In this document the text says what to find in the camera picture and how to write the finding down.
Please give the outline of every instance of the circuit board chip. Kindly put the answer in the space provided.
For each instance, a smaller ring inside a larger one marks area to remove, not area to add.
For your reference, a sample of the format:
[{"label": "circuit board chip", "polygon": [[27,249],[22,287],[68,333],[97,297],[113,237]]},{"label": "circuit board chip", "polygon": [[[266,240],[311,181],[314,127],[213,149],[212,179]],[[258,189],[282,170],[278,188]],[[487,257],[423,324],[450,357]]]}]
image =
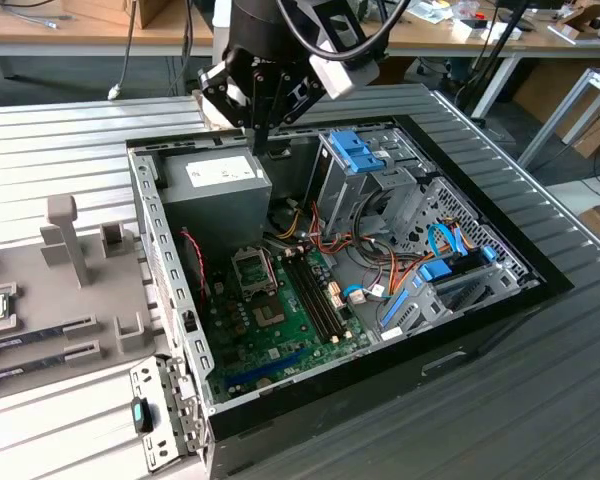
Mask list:
[{"label": "circuit board chip", "polygon": [[260,328],[284,322],[284,308],[277,297],[260,297],[251,310]]},{"label": "circuit board chip", "polygon": [[248,302],[256,293],[272,295],[278,289],[271,261],[261,248],[248,247],[231,259],[242,297]]}]

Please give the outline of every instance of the desk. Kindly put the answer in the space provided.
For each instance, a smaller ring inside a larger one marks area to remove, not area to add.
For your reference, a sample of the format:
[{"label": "desk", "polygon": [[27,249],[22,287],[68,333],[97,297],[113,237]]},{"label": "desk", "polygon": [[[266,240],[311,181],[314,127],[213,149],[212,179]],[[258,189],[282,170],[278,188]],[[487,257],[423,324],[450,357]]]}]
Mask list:
[{"label": "desk", "polygon": [[[60,1],[31,9],[40,15],[64,13]],[[110,56],[124,55],[128,27],[71,14],[74,20],[58,21],[53,30],[14,17],[0,9],[0,57],[10,56]],[[184,2],[173,0],[148,28],[133,32],[131,55],[169,56],[182,53]],[[193,56],[211,56],[213,34],[197,9],[193,9]]]},{"label": "desk", "polygon": [[[54,2],[36,9],[36,12],[58,14],[61,4]],[[481,11],[493,16],[493,6],[483,1]],[[149,28],[136,29],[131,55],[180,55],[184,30],[183,2],[174,0]],[[213,34],[200,13],[193,11],[194,56],[211,56]],[[457,43],[451,35],[449,21],[437,25],[405,14],[406,21],[396,25],[391,32],[389,54],[395,56],[475,57],[483,41],[472,39]],[[573,47],[546,29],[548,22],[534,22],[537,31],[524,33],[522,39],[509,42],[500,56],[504,61],[498,68],[489,87],[473,111],[472,116],[483,118],[504,87],[522,58],[600,58],[600,48]],[[371,34],[378,23],[365,24]],[[127,27],[76,15],[76,20],[62,22],[61,28],[32,25],[0,10],[0,57],[9,56],[100,56],[123,55]]]},{"label": "desk", "polygon": [[[480,2],[480,11],[489,19],[493,18],[493,5]],[[436,25],[405,14],[406,22],[396,25],[389,37],[389,54],[397,56],[423,57],[476,57],[484,45],[484,40],[470,39],[465,43],[454,40],[451,30],[453,23],[443,21]],[[472,117],[484,118],[502,91],[507,80],[523,58],[600,58],[600,48],[575,47],[551,33],[547,26],[551,22],[545,19],[531,20],[536,30],[523,32],[518,41],[509,41],[502,49],[503,62],[492,78],[487,90],[476,105]],[[364,26],[367,34],[372,33],[379,24]],[[489,55],[493,43],[487,47]]]},{"label": "desk", "polygon": [[[420,85],[321,101],[300,120],[400,114],[411,115],[575,288],[486,357],[236,478],[600,478],[600,242]],[[75,195],[81,234],[103,221],[137,233],[125,140],[204,128],[195,102],[183,97],[0,108],[0,246],[35,241],[45,222],[40,199],[57,193]],[[0,399],[0,479],[147,479],[129,412],[131,366]],[[193,457],[159,477],[206,478]]]}]

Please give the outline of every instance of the expansion slot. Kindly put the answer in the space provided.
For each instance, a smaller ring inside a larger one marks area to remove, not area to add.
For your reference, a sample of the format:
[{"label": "expansion slot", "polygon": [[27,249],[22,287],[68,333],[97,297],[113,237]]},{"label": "expansion slot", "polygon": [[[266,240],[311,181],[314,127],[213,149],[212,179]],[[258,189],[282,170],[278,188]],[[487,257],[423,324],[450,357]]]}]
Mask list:
[{"label": "expansion slot", "polygon": [[334,336],[340,338],[345,329],[327,302],[304,257],[292,257],[282,264],[322,343],[331,341]]},{"label": "expansion slot", "polygon": [[267,375],[278,370],[291,367],[300,361],[300,357],[304,355],[304,353],[305,350],[300,350],[292,353],[288,357],[268,363],[262,367],[254,368],[253,370],[227,377],[225,380],[227,387],[231,387],[232,385],[240,385],[242,383],[249,383],[254,380],[258,380],[259,378],[266,377]]},{"label": "expansion slot", "polygon": [[89,318],[81,318],[72,322],[63,323],[62,325],[55,325],[53,327],[47,327],[41,330],[35,330],[33,332],[18,333],[8,337],[2,337],[0,338],[0,351],[7,350],[9,348],[20,347],[22,345],[28,345],[30,343],[41,342],[47,338],[59,337],[64,335],[67,328],[84,325],[90,321],[91,319]]}]

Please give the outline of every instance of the floor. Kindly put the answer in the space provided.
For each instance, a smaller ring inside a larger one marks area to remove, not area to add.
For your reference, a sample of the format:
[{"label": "floor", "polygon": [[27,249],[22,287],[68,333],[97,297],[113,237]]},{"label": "floor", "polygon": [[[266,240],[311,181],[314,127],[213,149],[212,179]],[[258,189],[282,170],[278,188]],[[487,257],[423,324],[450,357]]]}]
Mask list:
[{"label": "floor", "polygon": [[[195,78],[195,72],[207,61],[192,59],[189,76]],[[0,106],[105,100],[109,89],[119,80],[122,60],[118,57],[15,57],[12,65],[14,73],[18,75],[17,80],[4,80],[0,72]],[[132,57],[120,98],[165,96],[175,77],[173,72],[179,70],[179,59],[168,61],[164,57]],[[421,76],[410,70],[406,79],[435,88],[440,75],[428,71]],[[540,122],[513,102],[496,103],[487,120],[490,125],[502,125],[513,137],[515,142],[505,142],[502,146],[514,158],[519,156],[541,126]],[[554,157],[563,147],[558,137],[551,138],[531,164],[530,170],[533,172],[534,167]],[[597,165],[600,173],[600,155]],[[544,185],[579,181],[593,177],[592,162],[569,148],[534,172],[534,175]]]}]

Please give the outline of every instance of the motherboard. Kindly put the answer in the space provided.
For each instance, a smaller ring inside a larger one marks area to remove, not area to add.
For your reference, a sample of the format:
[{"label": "motherboard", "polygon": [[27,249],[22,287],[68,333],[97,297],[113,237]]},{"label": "motherboard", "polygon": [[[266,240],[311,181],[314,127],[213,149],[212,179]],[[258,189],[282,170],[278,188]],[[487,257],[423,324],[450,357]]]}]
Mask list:
[{"label": "motherboard", "polygon": [[203,303],[216,363],[209,383],[218,403],[370,345],[358,318],[334,300],[340,290],[320,252],[274,257],[251,249],[245,260],[247,253],[213,271]]}]

